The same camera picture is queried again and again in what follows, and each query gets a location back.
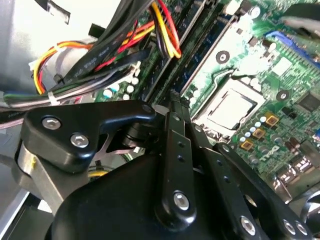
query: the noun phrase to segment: green circuit board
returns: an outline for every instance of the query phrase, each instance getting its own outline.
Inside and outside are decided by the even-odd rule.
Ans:
[[[254,6],[259,6],[261,10],[259,17],[255,19],[242,17],[239,22],[232,24],[193,77],[183,95],[190,98],[194,89],[197,89],[197,96],[192,97],[190,106],[190,113],[194,116],[208,97],[226,80],[221,77],[214,82],[215,75],[227,69],[234,69],[233,74],[235,75],[258,78],[265,103],[231,137],[230,143],[248,163],[250,163],[249,156],[255,156],[259,161],[251,166],[255,167],[262,177],[270,178],[295,157],[283,145],[283,142],[290,137],[300,142],[310,140],[317,148],[318,143],[314,141],[313,135],[320,128],[320,109],[316,107],[312,111],[306,111],[297,103],[304,97],[310,96],[310,92],[312,96],[320,96],[320,70],[274,38],[269,40],[276,43],[276,49],[272,51],[272,56],[264,57],[266,53],[263,45],[264,34],[269,31],[280,31],[290,35],[292,30],[279,20],[283,13],[292,4],[315,3],[316,1],[257,0],[251,2]],[[303,38],[294,38],[294,40],[300,47],[314,53],[315,56],[320,51],[319,43]],[[217,54],[221,51],[227,51],[230,55],[226,63],[218,63],[216,59]],[[279,97],[277,99],[280,91],[287,91],[288,96],[284,100]],[[236,107],[235,102],[233,106],[230,106],[229,111]],[[296,117],[292,119],[285,115],[282,112],[283,107],[293,109]],[[265,132],[264,136],[262,138],[248,137],[247,140],[252,143],[252,146],[249,150],[241,148],[240,139],[266,114],[272,114],[278,119],[278,122],[272,127],[262,124],[259,129]],[[259,148],[265,147],[271,150],[276,145],[272,139],[274,135],[282,138],[282,144],[278,144],[279,148],[276,151],[261,160],[266,154],[263,154]]]
[[[169,11],[171,12],[172,19],[177,22],[182,16],[180,15],[181,11],[186,7],[186,5],[190,2],[190,0],[163,0]],[[150,21],[150,14],[148,11],[142,14],[142,16],[138,19],[138,26],[142,26],[146,24],[148,21]],[[160,57],[160,53],[158,49],[155,47],[152,49],[150,56],[148,59],[143,61],[141,63],[141,73],[139,75],[139,80],[141,81],[139,84],[131,84],[130,80],[123,81],[119,84],[119,90],[112,91],[112,95],[105,95],[104,89],[99,90],[97,92],[97,96],[95,98],[95,102],[108,102],[108,101],[120,101],[124,99],[124,95],[127,97],[129,96],[130,99],[136,99],[136,92],[139,91],[139,89],[143,88],[144,84],[143,81],[147,81],[146,76],[151,71],[152,67],[154,66],[154,63],[156,60]],[[133,86],[133,93],[127,91],[128,86]]]

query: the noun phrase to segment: silver metal plate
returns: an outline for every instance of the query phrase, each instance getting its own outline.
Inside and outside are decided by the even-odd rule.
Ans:
[[[211,94],[195,116],[194,122],[232,137],[265,101],[264,96],[254,88],[230,78]]]

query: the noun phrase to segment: cable tie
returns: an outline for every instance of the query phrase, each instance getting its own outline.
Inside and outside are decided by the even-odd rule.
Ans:
[[[38,59],[28,63],[28,65],[30,67],[30,71],[35,70],[35,65],[36,65],[37,61],[38,61]]]
[[[52,106],[60,105],[60,102],[57,101],[52,91],[48,92],[48,98]]]

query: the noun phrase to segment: black metal bracket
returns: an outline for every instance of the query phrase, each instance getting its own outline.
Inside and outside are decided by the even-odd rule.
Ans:
[[[213,149],[226,159],[242,194],[253,200],[260,226],[271,239],[312,239],[307,225],[231,147],[220,142]]]
[[[191,143],[185,137],[181,105],[166,114],[160,156],[157,218],[171,231],[182,231],[197,215]]]
[[[155,116],[150,106],[137,100],[41,107],[26,114],[21,139],[31,153],[59,169],[82,172],[98,151],[101,134],[114,136],[124,126],[148,123]],[[48,118],[57,120],[59,127],[44,127]],[[72,144],[71,137],[76,134],[88,140],[85,147]]]

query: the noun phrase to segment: chip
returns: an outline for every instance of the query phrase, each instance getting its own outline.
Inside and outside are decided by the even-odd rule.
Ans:
[[[257,128],[254,133],[252,133],[252,136],[256,137],[257,139],[262,138],[266,134],[266,131],[264,131],[261,128]]]
[[[249,44],[251,47],[254,47],[255,45],[257,45],[258,41],[259,41],[259,39],[256,38],[255,36],[253,36],[253,37],[249,40],[248,44]]]
[[[309,124],[309,127],[310,127],[310,128],[314,128],[314,127],[317,126],[317,125],[318,125],[318,122],[312,121],[312,122]]]
[[[298,105],[308,112],[313,112],[320,107],[320,100],[308,92],[299,102]]]
[[[241,34],[243,33],[243,30],[242,30],[241,28],[238,28],[238,29],[236,30],[236,33],[239,34],[239,35],[241,35]]]
[[[245,140],[245,142],[242,143],[240,147],[243,148],[244,150],[249,151],[253,147],[253,145],[254,144],[252,142],[250,142],[249,140]]]

